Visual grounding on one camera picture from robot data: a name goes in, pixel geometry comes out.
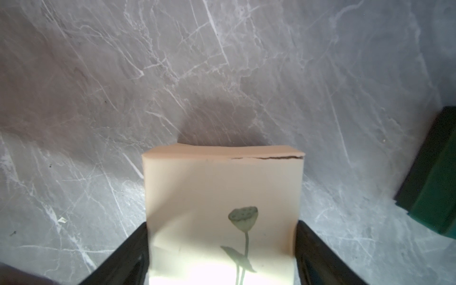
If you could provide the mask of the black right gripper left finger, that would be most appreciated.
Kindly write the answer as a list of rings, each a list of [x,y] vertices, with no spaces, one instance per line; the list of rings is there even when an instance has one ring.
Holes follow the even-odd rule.
[[[141,224],[82,285],[143,285],[150,264],[146,223]]]

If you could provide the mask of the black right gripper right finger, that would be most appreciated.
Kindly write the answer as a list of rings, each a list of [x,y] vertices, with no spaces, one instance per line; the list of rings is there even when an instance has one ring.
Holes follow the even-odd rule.
[[[294,256],[302,285],[366,285],[303,221],[298,221]]]

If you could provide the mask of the cream booklet with flower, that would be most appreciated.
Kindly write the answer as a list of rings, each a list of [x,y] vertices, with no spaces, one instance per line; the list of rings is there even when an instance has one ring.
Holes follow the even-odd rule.
[[[150,284],[293,284],[304,157],[289,146],[145,152]]]

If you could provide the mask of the green jewelry box lid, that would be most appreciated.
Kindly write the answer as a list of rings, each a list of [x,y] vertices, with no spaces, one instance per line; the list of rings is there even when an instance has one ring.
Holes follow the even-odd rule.
[[[428,229],[456,238],[456,108],[434,120],[395,204]]]

